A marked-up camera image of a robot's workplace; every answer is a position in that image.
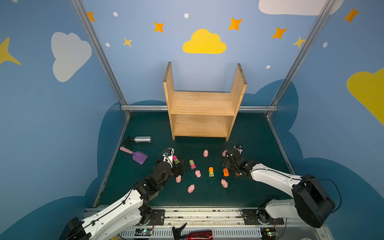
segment wooden shelf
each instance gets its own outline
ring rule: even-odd
[[[240,64],[230,93],[175,91],[171,62],[163,84],[173,139],[175,136],[225,137],[228,141],[247,88]]]
[[[175,136],[227,137],[225,116],[177,115]]]
[[[171,114],[234,116],[230,93],[175,91]]]

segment yellow cloud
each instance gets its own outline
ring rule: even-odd
[[[183,51],[186,53],[205,53],[219,54],[223,53],[227,46],[222,43],[219,35],[210,33],[207,29],[199,29],[193,33],[191,40],[183,45]]]
[[[382,124],[384,124],[384,68],[376,73],[358,72],[347,81],[347,88]]]

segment shelf board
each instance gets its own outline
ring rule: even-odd
[[[227,137],[225,116],[177,115],[175,136]]]
[[[175,91],[171,114],[234,116],[230,93]]]

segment lower shelf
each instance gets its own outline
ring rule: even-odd
[[[174,134],[188,137],[227,137],[229,128],[226,117],[228,116],[177,114]]]

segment toy shovel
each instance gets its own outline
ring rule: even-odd
[[[133,160],[139,164],[143,164],[148,158],[147,154],[144,154],[142,152],[132,152],[131,150],[126,149],[125,147],[120,147],[120,150],[132,154]]]

